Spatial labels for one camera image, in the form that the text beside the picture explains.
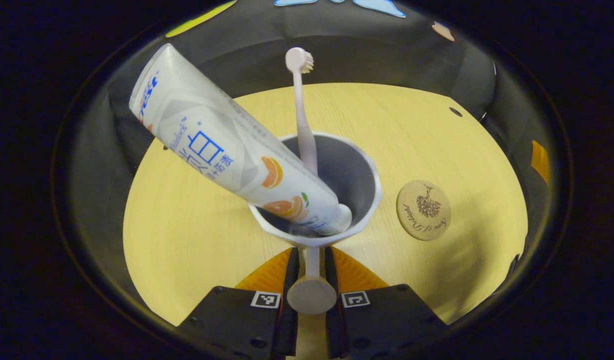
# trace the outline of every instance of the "hole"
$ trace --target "hole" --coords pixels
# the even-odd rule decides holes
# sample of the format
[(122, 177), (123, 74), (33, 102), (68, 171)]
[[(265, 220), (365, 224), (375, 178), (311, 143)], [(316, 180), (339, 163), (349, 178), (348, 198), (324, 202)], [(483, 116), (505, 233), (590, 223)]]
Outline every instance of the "hole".
[(374, 353), (373, 356), (371, 356), (371, 360), (374, 359), (385, 359), (389, 356), (389, 353), (387, 351), (380, 351), (378, 353)]
[(210, 344), (211, 346), (217, 347), (218, 349), (222, 351), (227, 351), (227, 348), (225, 346), (222, 346), (221, 344), (218, 344), (218, 342), (211, 342)]
[(463, 114), (461, 114), (461, 112), (458, 111), (457, 109), (454, 109), (453, 107), (450, 107), (449, 110), (451, 110), (451, 112), (453, 112), (457, 116), (463, 117)]
[(518, 257), (519, 257), (519, 254), (517, 253), (513, 257), (513, 260), (511, 260), (511, 264), (509, 264), (509, 272), (508, 272), (507, 276), (510, 276), (511, 273), (514, 272), (514, 269), (516, 268), (516, 264), (518, 263)]
[(251, 346), (262, 349), (267, 346), (267, 342), (259, 337), (254, 337), (250, 340)]
[(413, 346), (414, 344), (416, 344), (416, 341), (413, 341), (413, 340), (407, 341), (407, 342), (403, 342), (402, 344), (400, 344), (398, 346), (398, 349), (399, 350), (407, 349), (407, 348)]
[(198, 326), (198, 328), (204, 328), (205, 327), (205, 322), (202, 321), (202, 319), (199, 319), (198, 317), (195, 317), (195, 316), (189, 317), (189, 321), (193, 325)]
[(364, 349), (369, 347), (371, 343), (372, 342), (366, 337), (358, 337), (357, 339), (353, 340), (353, 347), (356, 349)]
[(248, 354), (241, 352), (241, 351), (234, 351), (232, 352), (232, 354), (234, 354), (235, 356), (242, 358), (242, 359), (251, 359), (252, 357), (249, 356)]

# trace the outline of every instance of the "wooden coaster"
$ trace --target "wooden coaster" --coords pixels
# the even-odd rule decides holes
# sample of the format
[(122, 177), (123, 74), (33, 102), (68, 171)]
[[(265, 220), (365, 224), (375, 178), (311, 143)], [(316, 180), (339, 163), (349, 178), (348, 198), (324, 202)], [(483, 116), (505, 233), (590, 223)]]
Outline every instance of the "wooden coaster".
[(419, 240), (439, 238), (452, 220), (452, 209), (445, 193), (425, 180), (409, 182), (400, 189), (396, 212), (405, 231)]

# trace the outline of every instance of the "toothbrush bristles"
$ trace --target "toothbrush bristles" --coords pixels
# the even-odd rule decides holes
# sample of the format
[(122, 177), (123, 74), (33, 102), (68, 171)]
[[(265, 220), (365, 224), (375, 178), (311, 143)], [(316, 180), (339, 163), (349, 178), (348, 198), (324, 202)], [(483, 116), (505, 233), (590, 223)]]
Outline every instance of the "toothbrush bristles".
[(302, 66), (302, 71), (301, 71), (301, 73), (303, 74), (307, 74), (309, 73), (309, 71), (314, 70), (314, 57), (312, 56), (312, 54), (305, 51), (305, 57), (306, 57), (306, 61), (305, 61), (305, 64)]

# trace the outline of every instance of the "cup stem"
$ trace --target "cup stem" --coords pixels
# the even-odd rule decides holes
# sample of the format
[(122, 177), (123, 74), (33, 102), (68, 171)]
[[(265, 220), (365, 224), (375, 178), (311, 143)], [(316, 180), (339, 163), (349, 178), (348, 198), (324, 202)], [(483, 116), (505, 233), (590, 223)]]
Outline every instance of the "cup stem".
[(305, 248), (305, 276), (321, 276), (321, 249), (318, 247)]

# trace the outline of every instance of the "blue sticker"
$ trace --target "blue sticker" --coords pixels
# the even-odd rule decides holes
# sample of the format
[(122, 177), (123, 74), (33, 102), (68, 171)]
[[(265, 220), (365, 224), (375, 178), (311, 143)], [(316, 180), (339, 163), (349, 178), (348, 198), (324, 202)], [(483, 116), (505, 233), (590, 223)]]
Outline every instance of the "blue sticker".
[(287, 5), (310, 4), (318, 2), (318, 0), (275, 0), (273, 4), (277, 7), (286, 7)]
[(353, 0), (353, 3), (365, 9), (377, 10), (398, 18), (405, 18), (405, 13), (396, 9), (396, 5), (390, 0)]

